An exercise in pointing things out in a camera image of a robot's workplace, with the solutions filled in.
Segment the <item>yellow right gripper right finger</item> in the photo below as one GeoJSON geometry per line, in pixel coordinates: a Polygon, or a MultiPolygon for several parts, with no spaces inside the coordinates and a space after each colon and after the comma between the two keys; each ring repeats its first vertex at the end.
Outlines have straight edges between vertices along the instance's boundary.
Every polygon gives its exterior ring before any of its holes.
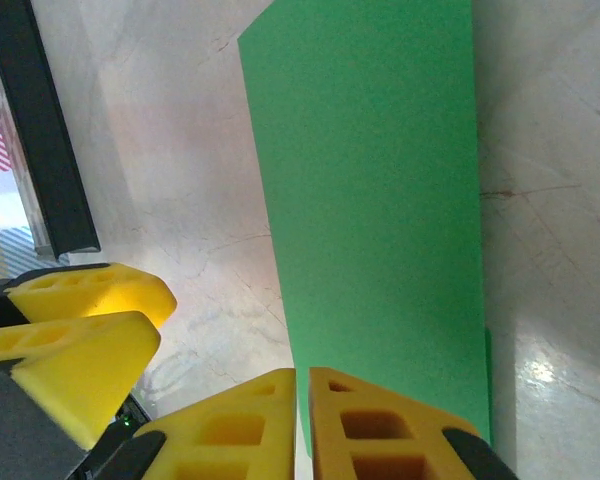
{"type": "Polygon", "coordinates": [[[343,372],[312,367],[316,479],[515,479],[468,421],[343,372]]]}

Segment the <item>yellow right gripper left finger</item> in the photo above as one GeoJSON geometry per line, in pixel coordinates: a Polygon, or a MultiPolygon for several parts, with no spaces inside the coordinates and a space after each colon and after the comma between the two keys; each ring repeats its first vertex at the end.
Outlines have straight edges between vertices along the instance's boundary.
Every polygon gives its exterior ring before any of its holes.
{"type": "Polygon", "coordinates": [[[296,373],[276,369],[142,426],[98,479],[292,479],[296,373]]]}

